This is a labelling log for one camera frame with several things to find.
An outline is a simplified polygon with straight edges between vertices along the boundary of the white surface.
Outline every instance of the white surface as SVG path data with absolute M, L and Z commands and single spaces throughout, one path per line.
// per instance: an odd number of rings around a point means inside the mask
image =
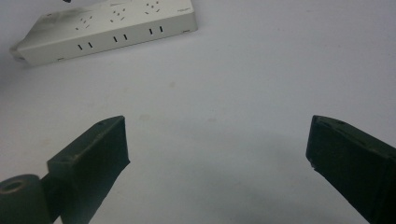
M 196 29 L 190 0 L 107 0 L 45 13 L 11 53 L 31 65 L 56 63 Z
M 41 14 L 0 7 L 0 179 L 43 176 L 124 115 L 132 163 L 92 223 L 366 221 L 304 157 L 314 114 L 396 147 L 396 2 L 194 0 L 199 30 L 29 67 L 7 50 Z

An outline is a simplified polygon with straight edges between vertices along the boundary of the white power strip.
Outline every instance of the white power strip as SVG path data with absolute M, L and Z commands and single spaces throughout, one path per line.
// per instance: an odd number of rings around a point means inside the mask
M 40 65 L 195 30 L 191 0 L 109 0 L 41 16 L 10 51 Z

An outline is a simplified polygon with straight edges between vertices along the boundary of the electrical outlet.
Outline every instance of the electrical outlet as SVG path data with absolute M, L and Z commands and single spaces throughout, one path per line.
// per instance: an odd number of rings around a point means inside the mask
M 109 0 L 41 16 L 10 51 L 40 65 L 195 30 L 191 0 Z

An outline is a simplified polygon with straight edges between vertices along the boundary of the power strip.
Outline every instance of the power strip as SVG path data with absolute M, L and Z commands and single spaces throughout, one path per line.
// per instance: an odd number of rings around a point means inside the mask
M 109 0 L 41 16 L 10 51 L 40 65 L 196 30 L 191 0 Z

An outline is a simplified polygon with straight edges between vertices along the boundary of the white table surface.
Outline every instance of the white table surface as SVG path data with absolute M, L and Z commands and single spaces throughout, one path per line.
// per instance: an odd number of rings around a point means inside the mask
M 396 2 L 192 1 L 197 32 L 31 67 L 8 48 L 41 14 L 98 1 L 2 0 L 0 180 L 123 115 L 91 223 L 367 223 L 304 154 L 316 114 L 396 147 Z

